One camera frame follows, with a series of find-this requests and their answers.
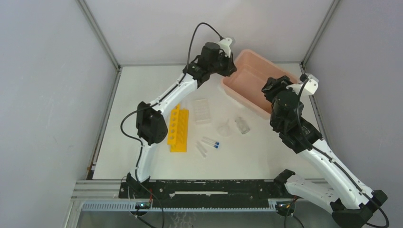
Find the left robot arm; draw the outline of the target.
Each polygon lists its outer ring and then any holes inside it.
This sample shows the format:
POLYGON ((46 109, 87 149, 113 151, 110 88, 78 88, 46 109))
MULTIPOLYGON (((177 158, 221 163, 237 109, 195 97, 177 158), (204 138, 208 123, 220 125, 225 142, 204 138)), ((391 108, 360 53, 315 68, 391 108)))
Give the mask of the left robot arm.
POLYGON ((128 172, 127 179, 135 180, 130 192, 137 198, 147 195, 151 160, 157 145, 168 135, 166 118, 173 108, 187 95, 196 91, 213 74, 231 76, 236 72, 231 46, 232 38, 222 38, 218 42, 207 42, 201 53, 183 69, 178 80, 162 95, 149 103, 140 102, 137 110, 128 114, 136 115, 137 135, 133 139, 140 143, 140 152, 135 166, 128 172))

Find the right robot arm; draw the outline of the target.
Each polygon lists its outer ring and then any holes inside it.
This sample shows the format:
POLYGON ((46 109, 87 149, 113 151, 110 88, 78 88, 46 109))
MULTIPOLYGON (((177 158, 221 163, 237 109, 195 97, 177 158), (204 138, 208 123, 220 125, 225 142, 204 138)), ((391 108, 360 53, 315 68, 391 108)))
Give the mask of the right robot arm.
POLYGON ((270 126, 282 142, 322 174, 329 188, 319 186, 284 170, 274 180, 275 193, 282 198, 290 194, 303 198, 331 214, 342 228, 370 225, 374 213, 382 211, 387 195, 361 182, 335 155, 322 134, 302 117, 301 97, 313 95, 318 81, 313 75, 302 75, 300 83, 288 76, 270 77, 262 88, 271 103, 270 126))

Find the pink plastic storage bin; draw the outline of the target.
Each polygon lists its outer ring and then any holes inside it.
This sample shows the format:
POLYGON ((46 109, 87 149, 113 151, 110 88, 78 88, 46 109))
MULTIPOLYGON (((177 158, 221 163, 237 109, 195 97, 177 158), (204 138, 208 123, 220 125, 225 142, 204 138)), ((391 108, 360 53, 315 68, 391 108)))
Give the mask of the pink plastic storage bin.
POLYGON ((295 75, 280 68, 250 49, 244 49, 234 60, 237 71, 230 77, 221 79, 221 87, 226 95, 244 105, 263 119, 269 119, 271 103, 261 91, 268 78, 288 76, 292 83, 295 75))

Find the small clear glass bottle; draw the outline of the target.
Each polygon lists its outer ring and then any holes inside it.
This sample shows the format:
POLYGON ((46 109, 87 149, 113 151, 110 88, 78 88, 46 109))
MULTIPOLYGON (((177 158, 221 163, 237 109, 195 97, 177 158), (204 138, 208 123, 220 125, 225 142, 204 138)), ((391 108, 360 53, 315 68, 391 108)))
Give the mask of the small clear glass bottle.
POLYGON ((235 123, 241 134, 246 134, 250 131, 250 127, 242 117, 236 117, 235 123))

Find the yellow test tube rack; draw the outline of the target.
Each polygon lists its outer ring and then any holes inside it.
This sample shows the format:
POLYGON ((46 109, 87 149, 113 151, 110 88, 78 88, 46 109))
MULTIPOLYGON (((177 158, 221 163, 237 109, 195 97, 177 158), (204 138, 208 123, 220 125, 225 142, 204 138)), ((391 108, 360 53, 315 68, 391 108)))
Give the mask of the yellow test tube rack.
POLYGON ((187 152, 189 110, 175 106, 170 115, 167 144, 170 152, 187 152))

